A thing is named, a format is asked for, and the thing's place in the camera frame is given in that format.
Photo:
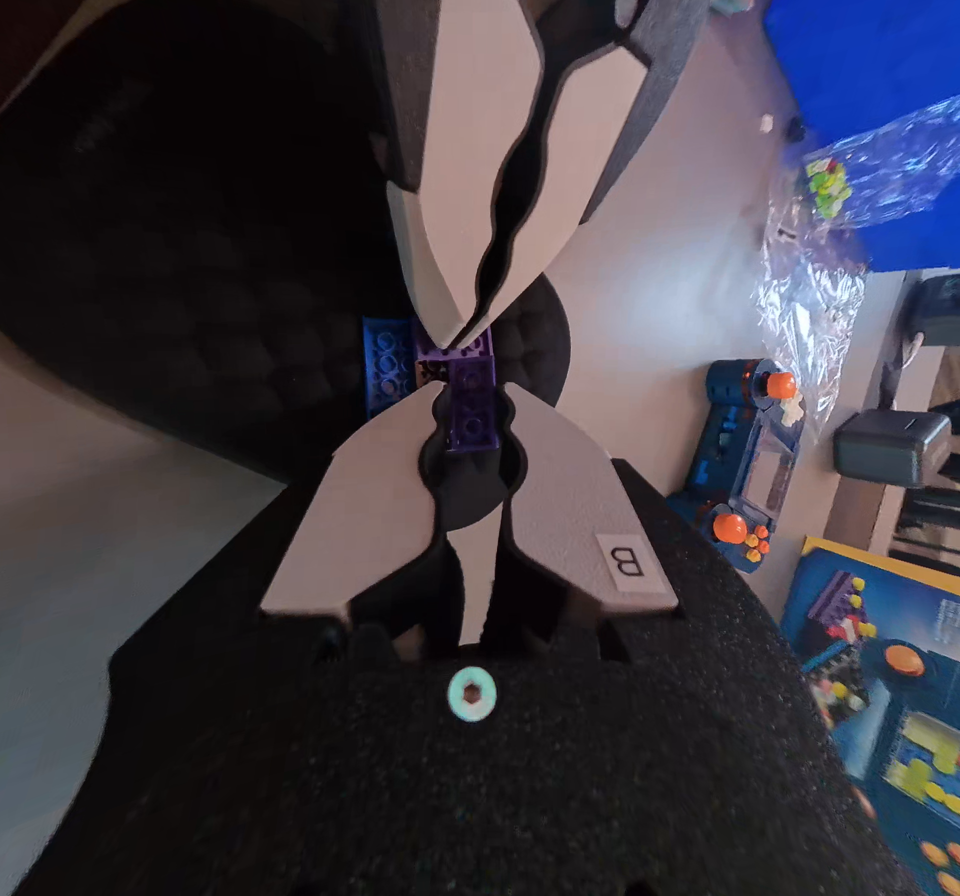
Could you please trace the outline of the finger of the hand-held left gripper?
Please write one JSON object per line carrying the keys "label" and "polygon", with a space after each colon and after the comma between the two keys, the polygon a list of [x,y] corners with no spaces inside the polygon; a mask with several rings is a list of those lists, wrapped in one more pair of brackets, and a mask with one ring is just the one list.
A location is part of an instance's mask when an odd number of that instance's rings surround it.
{"label": "finger of the hand-held left gripper", "polygon": [[440,0],[421,179],[387,199],[414,313],[439,348],[476,313],[495,198],[525,132],[543,56],[520,0]]}
{"label": "finger of the hand-held left gripper", "polygon": [[639,58],[612,43],[574,61],[561,74],[537,137],[531,202],[507,233],[503,277],[467,325],[463,343],[490,326],[566,247],[647,73]]}

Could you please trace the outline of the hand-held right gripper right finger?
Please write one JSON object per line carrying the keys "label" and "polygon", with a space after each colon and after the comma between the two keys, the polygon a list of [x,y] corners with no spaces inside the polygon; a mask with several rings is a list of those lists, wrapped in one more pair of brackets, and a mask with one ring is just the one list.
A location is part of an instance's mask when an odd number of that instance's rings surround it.
{"label": "hand-held right gripper right finger", "polygon": [[679,606],[606,449],[521,386],[505,386],[524,470],[510,499],[520,553],[602,612]]}

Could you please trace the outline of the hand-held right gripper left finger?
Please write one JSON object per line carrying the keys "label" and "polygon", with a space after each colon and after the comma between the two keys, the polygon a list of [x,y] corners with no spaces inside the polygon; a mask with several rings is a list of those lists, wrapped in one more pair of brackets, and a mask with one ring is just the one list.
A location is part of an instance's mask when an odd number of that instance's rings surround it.
{"label": "hand-held right gripper left finger", "polygon": [[443,384],[429,383],[339,446],[260,602],[267,615],[348,615],[356,598],[430,547],[421,474]]}

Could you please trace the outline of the blue toy brick plate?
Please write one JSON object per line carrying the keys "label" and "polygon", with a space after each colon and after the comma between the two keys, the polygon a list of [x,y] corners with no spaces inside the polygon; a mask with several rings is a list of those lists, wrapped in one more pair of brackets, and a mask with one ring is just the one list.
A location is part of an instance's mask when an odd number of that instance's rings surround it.
{"label": "blue toy brick plate", "polygon": [[363,317],[366,419],[404,400],[417,389],[416,355],[409,319]]}

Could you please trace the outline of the blue brick game controller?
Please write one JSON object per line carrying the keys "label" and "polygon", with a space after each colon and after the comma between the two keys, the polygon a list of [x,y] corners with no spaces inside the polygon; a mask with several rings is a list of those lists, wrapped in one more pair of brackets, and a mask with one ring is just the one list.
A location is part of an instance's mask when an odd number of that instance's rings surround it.
{"label": "blue brick game controller", "polygon": [[721,359],[690,467],[668,504],[743,575],[762,566],[782,514],[807,421],[797,378],[767,358]]}

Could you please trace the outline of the green yellow brick pieces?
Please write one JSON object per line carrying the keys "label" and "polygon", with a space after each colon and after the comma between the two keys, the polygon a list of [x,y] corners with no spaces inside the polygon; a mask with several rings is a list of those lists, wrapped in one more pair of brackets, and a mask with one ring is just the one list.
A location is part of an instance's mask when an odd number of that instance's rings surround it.
{"label": "green yellow brick pieces", "polygon": [[816,213],[825,221],[838,218],[853,195],[845,165],[834,156],[818,157],[804,164],[804,173]]}

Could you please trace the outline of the clear plastic bag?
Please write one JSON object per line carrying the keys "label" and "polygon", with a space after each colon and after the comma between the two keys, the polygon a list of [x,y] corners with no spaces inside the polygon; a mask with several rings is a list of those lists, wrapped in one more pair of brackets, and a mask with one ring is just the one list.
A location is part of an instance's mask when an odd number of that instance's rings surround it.
{"label": "clear plastic bag", "polygon": [[[805,127],[770,178],[752,298],[764,347],[797,379],[817,439],[838,400],[867,274],[879,271],[867,233],[905,228],[958,186],[959,99],[832,142]],[[805,163],[828,156],[845,166],[852,189],[831,221],[816,212],[805,173]]]}

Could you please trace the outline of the black cushioned mat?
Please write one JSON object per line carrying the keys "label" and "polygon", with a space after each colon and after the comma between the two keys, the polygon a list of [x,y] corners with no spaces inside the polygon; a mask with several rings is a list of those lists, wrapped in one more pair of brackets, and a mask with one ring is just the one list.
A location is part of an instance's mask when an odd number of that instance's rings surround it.
{"label": "black cushioned mat", "polygon": [[363,427],[363,317],[413,314],[372,86],[250,0],[130,0],[2,112],[2,334],[281,482]]}

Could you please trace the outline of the blue plastic bin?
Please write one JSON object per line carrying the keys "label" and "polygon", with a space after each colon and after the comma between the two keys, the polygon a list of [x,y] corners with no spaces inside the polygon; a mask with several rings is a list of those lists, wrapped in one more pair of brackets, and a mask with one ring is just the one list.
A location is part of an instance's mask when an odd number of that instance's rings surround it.
{"label": "blue plastic bin", "polygon": [[[831,143],[959,97],[959,0],[772,0],[764,18],[807,128]],[[868,230],[878,271],[959,266],[959,176],[927,215]]]}

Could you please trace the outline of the grey power adapter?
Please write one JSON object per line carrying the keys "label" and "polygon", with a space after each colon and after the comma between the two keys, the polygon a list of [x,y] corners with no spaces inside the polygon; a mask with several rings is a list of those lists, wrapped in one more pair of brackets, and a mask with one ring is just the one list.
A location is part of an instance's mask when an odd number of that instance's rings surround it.
{"label": "grey power adapter", "polygon": [[921,489],[947,462],[952,438],[951,421],[940,413],[865,410],[834,432],[833,469],[846,479]]}

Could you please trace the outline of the toy set box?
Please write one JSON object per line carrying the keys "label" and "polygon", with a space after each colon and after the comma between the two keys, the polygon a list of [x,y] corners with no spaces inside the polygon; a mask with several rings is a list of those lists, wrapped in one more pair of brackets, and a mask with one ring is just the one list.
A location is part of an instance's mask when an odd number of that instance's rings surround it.
{"label": "toy set box", "polygon": [[958,576],[808,537],[780,627],[867,815],[958,894]]}

